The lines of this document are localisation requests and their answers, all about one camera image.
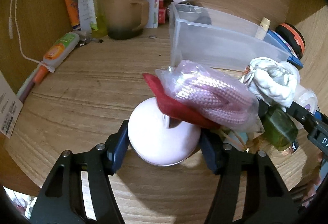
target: mug handle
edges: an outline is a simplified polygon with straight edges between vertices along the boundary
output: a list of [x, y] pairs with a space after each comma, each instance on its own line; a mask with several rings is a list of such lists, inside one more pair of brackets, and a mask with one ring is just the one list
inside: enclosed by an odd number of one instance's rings
[[131, 4], [139, 4], [141, 6], [141, 22], [138, 27], [133, 28], [132, 31], [137, 31], [145, 27], [148, 23], [149, 18], [149, 2], [148, 1], [137, 1]]

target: orange bottle cap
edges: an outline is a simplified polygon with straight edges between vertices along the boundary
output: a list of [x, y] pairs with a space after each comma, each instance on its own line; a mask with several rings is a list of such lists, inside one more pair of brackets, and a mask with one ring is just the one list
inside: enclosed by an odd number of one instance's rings
[[43, 80], [43, 78], [49, 73], [48, 69], [41, 65], [38, 72], [35, 74], [34, 78], [33, 78], [33, 82], [35, 82], [36, 84], [40, 84]]

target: brown mug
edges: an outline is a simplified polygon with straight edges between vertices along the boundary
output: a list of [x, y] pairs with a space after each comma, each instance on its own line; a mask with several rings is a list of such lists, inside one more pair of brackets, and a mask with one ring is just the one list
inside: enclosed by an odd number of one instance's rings
[[148, 22], [149, 3], [145, 0], [104, 0], [104, 10], [107, 32], [113, 39], [140, 35]]

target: orange packet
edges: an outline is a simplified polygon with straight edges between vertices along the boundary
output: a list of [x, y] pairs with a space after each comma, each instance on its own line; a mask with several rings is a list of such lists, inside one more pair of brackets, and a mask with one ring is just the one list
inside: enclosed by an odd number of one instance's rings
[[65, 0], [65, 3], [73, 30], [81, 30], [78, 0]]

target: yellow-green spray bottle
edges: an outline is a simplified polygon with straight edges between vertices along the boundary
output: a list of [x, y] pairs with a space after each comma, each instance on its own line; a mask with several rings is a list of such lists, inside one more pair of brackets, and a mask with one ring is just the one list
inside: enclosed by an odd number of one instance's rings
[[86, 0], [89, 9], [89, 19], [92, 37], [100, 38], [107, 35], [106, 17], [103, 0]]

